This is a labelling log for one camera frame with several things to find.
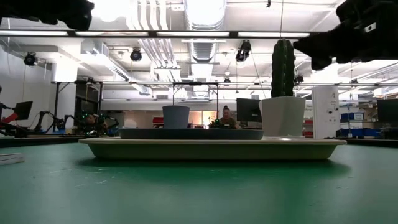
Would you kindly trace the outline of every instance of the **white flower pot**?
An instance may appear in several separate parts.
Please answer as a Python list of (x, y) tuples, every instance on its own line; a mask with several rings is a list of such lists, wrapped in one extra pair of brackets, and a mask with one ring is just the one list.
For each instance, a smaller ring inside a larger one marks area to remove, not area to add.
[(264, 136), (302, 136), (305, 98), (281, 96), (259, 103)]

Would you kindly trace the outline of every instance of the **security camera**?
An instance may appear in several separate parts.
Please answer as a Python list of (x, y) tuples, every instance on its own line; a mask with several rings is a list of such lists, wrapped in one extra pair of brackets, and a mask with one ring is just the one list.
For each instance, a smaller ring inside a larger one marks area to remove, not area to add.
[(133, 62), (138, 62), (142, 59), (142, 55), (141, 55), (141, 49), (140, 48), (134, 48), (132, 50), (132, 53), (130, 55), (130, 58)]
[(250, 55), (251, 44), (248, 40), (243, 40), (242, 45), (238, 49), (235, 60), (237, 62), (244, 62)]
[(24, 63), (25, 65), (28, 66), (36, 66), (37, 65), (37, 57), (36, 57), (36, 53), (35, 52), (28, 52), (25, 59), (24, 59)]
[(296, 77), (294, 77), (293, 82), (294, 83), (302, 83), (302, 82), (304, 82), (303, 75), (297, 75)]

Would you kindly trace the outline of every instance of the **woman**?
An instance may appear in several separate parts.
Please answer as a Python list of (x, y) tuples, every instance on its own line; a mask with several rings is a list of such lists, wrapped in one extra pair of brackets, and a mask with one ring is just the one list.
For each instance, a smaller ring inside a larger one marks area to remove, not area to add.
[(220, 119), (220, 124), (223, 124), (225, 127), (240, 129), (237, 122), (231, 117), (231, 110), (228, 106), (224, 106), (223, 108), (223, 117)]

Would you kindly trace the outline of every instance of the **fluorescent light fixture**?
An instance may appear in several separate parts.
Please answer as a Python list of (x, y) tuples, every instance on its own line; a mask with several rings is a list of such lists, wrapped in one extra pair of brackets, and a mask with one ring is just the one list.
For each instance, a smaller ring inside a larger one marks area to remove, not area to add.
[(181, 102), (196, 102), (196, 103), (209, 103), (209, 99), (186, 99), (186, 100), (180, 100)]
[(67, 37), (66, 31), (41, 31), (41, 30), (0, 30), (1, 36), (51, 36)]
[(103, 84), (106, 85), (128, 85), (130, 84), (129, 82), (102, 82)]
[(301, 32), (238, 32), (238, 37), (283, 37), (283, 38), (301, 38), (310, 35), (310, 33)]
[(306, 95), (303, 95), (301, 98), (306, 98), (307, 96), (310, 96), (312, 93), (309, 93), (309, 94), (306, 94)]
[(181, 43), (209, 43), (209, 44), (216, 44), (221, 43), (225, 44), (226, 40), (201, 40), (201, 39), (188, 39), (188, 40), (181, 40)]
[(76, 31), (78, 37), (147, 37), (148, 32), (139, 31)]
[(127, 99), (102, 99), (103, 101), (126, 101)]
[(132, 83), (140, 85), (173, 85), (172, 82), (132, 82)]
[(219, 85), (255, 85), (255, 83), (235, 83), (235, 82), (231, 82), (231, 83), (219, 83)]
[(228, 37), (229, 32), (218, 31), (186, 31), (186, 32), (171, 32), (161, 31), (157, 33), (158, 37)]

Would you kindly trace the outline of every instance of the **blue container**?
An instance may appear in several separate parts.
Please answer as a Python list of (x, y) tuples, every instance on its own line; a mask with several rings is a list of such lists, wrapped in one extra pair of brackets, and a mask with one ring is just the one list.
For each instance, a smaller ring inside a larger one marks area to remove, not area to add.
[[(341, 129), (340, 132), (342, 136), (348, 136), (349, 129)], [(353, 135), (353, 137), (364, 136), (363, 129), (351, 129), (351, 134)]]
[(380, 136), (380, 129), (364, 129), (363, 130), (364, 136)]
[(341, 114), (341, 119), (344, 121), (347, 121), (347, 120), (363, 121), (364, 113), (355, 112), (355, 113), (350, 113), (350, 114), (348, 114), (348, 113)]

